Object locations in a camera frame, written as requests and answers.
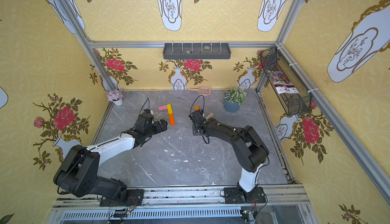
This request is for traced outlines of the yellow wooden block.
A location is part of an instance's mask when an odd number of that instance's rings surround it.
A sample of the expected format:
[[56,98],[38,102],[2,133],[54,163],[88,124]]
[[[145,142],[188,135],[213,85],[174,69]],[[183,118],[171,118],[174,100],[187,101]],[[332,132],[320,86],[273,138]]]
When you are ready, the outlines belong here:
[[173,110],[172,110],[171,104],[167,104],[167,111],[168,111],[168,114],[173,114]]

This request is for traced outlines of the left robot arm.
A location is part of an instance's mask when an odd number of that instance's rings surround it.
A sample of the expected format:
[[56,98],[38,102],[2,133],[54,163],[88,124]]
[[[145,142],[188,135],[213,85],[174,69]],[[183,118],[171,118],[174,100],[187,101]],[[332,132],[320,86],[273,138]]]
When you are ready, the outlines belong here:
[[135,126],[118,137],[89,147],[73,146],[53,182],[76,197],[95,194],[123,202],[127,199],[127,185],[120,180],[98,176],[99,166],[118,154],[143,146],[153,135],[166,131],[167,127],[166,120],[155,121],[152,111],[145,109],[139,114]]

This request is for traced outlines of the pink wooden block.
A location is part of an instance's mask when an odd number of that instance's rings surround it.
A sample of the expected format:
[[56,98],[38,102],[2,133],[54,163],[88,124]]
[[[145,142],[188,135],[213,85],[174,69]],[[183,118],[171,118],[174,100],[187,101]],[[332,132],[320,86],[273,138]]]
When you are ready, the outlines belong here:
[[165,110],[168,110],[168,107],[167,107],[167,105],[164,105],[164,106],[160,106],[158,109],[159,109],[159,111],[165,111]]

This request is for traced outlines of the natural wooden block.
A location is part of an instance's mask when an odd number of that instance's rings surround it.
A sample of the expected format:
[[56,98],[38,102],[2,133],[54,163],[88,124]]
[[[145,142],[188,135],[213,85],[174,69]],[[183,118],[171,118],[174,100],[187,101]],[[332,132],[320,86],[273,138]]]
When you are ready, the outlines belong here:
[[208,120],[208,119],[210,119],[210,118],[212,118],[213,117],[213,113],[209,113],[205,118],[206,118],[206,120]]

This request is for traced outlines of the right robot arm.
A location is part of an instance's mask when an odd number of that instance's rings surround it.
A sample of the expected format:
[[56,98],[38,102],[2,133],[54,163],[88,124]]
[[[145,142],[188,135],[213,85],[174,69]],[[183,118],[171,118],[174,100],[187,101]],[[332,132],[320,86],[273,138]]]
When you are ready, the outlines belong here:
[[206,144],[214,137],[232,146],[242,167],[238,189],[244,193],[253,192],[261,168],[269,164],[269,150],[255,129],[223,124],[212,117],[205,117],[202,109],[191,112],[189,118],[193,123],[193,135],[201,136]]

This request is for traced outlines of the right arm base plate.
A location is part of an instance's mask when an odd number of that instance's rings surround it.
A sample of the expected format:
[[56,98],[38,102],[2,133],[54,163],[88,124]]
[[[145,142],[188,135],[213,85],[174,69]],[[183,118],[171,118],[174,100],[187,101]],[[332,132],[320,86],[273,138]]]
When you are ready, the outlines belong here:
[[226,204],[265,204],[266,194],[262,187],[256,186],[252,191],[245,192],[240,186],[223,189]]

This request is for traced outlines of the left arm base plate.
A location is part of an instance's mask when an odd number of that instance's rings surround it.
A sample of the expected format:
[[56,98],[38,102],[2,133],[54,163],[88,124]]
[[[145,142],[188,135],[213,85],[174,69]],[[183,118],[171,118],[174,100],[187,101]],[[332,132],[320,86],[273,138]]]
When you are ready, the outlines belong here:
[[127,189],[118,199],[102,197],[100,207],[140,206],[144,197],[143,189]]

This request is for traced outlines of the red-orange wooden block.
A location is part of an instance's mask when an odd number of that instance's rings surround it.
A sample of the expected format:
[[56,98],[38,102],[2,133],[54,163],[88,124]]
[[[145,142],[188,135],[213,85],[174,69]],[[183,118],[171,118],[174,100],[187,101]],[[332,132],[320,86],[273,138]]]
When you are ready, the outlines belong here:
[[169,114],[169,122],[171,126],[175,125],[174,114]]

